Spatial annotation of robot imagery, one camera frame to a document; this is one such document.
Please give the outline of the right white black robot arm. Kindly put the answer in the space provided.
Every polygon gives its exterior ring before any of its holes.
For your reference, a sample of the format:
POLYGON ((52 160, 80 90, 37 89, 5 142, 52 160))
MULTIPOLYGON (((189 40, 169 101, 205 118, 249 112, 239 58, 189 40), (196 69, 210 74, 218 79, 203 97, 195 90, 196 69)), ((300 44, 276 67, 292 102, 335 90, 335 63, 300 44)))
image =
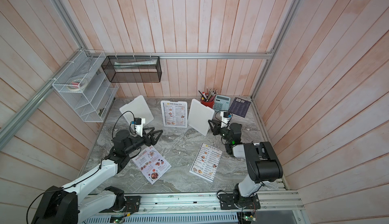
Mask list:
POLYGON ((245 209, 260 207, 256 192, 265 182, 274 182, 283 176, 281 163, 270 142, 242 143, 242 125, 226 123, 218 120, 208 121, 215 136, 225 140, 226 152, 236 158, 246 160, 248 174, 243 181, 236 184, 232 194, 221 194, 222 209, 245 209))

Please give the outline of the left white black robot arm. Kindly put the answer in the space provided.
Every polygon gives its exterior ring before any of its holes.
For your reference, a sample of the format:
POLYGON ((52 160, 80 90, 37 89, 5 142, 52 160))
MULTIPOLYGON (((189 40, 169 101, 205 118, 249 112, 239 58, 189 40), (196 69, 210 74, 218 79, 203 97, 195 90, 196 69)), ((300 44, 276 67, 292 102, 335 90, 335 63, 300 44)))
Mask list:
POLYGON ((141 135, 121 130, 112 138, 113 147, 100 163, 74 181, 61 187, 52 186, 38 195, 40 203, 28 224, 81 224, 104 210, 122 212, 126 209, 123 190, 107 187, 92 197, 89 194, 107 179, 121 172, 135 158, 133 152, 142 146, 154 146, 162 130, 143 129, 141 135))

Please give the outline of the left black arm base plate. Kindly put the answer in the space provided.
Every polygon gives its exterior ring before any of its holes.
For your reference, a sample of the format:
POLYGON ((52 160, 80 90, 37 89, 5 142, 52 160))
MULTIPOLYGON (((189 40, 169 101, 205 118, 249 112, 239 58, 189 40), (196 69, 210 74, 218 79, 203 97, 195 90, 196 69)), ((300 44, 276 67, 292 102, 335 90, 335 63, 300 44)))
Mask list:
POLYGON ((136 212, 139 212, 139 206, 140 206, 141 196, 125 196, 125 203, 122 207, 111 207, 109 209, 105 209, 101 211, 100 213, 130 213, 134 214, 136 212))

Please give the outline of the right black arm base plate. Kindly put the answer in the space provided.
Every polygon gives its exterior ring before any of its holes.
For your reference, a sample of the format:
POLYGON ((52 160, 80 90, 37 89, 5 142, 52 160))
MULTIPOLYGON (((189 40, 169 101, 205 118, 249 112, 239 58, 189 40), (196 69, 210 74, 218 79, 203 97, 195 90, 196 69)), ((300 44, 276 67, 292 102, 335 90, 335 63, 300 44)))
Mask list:
POLYGON ((218 193, 217 198, 222 210, 261 209, 257 195, 251 197, 240 197, 236 194, 218 193))

